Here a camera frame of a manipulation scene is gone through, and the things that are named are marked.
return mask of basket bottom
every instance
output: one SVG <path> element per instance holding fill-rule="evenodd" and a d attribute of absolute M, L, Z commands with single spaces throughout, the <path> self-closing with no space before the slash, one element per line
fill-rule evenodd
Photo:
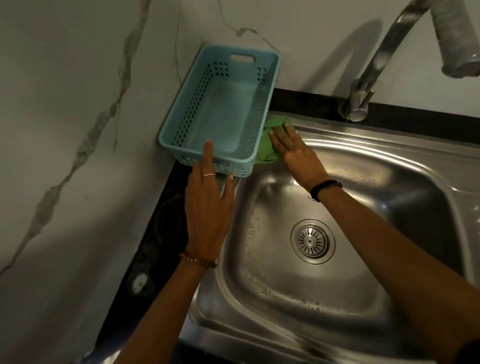
<path fill-rule="evenodd" d="M 215 155 L 236 159 L 250 157 L 251 121 L 255 120 L 253 113 L 258 112 L 254 109 L 257 89 L 258 84 L 229 82 L 225 78 L 211 83 L 182 147 L 202 151 L 205 141 L 212 139 Z"/>

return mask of cleaning cloth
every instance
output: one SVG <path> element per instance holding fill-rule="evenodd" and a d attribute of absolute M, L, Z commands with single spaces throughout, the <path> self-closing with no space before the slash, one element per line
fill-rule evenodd
<path fill-rule="evenodd" d="M 260 143 L 258 145 L 257 156 L 255 158 L 255 164 L 271 163 L 275 162 L 280 154 L 273 149 L 272 142 L 268 137 L 268 133 L 272 131 L 274 126 L 283 127 L 283 124 L 287 123 L 293 129 L 292 122 L 288 116 L 273 116 L 265 121 L 264 128 L 262 130 L 262 136 L 260 137 Z"/>

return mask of hand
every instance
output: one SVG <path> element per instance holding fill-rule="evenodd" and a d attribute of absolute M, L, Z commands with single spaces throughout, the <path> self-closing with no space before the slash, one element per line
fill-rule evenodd
<path fill-rule="evenodd" d="M 204 146 L 204 158 L 193 166 L 185 190 L 188 245 L 194 257 L 214 261 L 220 254 L 233 215 L 233 176 L 227 177 L 223 196 L 215 180 L 213 144 Z"/>
<path fill-rule="evenodd" d="M 330 179 L 316 153 L 308 148 L 298 132 L 288 125 L 284 125 L 285 132 L 274 127 L 270 132 L 273 147 L 282 156 L 293 178 L 308 193 L 318 184 Z"/>

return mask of black bracelet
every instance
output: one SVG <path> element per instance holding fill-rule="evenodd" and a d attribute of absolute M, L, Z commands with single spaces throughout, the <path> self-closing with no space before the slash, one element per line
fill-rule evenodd
<path fill-rule="evenodd" d="M 342 184 L 339 181 L 328 180 L 328 181 L 322 182 L 321 184 L 318 184 L 315 187 L 313 187 L 312 190 L 310 191 L 310 194 L 312 195 L 312 199 L 314 199 L 317 202 L 320 202 L 320 200 L 318 199 L 318 193 L 324 188 L 333 187 L 333 186 L 343 188 Z"/>

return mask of faucet spout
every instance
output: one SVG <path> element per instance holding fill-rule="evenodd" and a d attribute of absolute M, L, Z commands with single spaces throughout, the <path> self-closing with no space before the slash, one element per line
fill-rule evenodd
<path fill-rule="evenodd" d="M 350 95 L 338 109 L 342 117 L 350 121 L 367 117 L 375 82 L 428 10 L 444 63 L 442 72 L 453 78 L 480 76 L 480 45 L 463 0 L 412 0 L 395 19 L 363 74 L 353 81 Z"/>

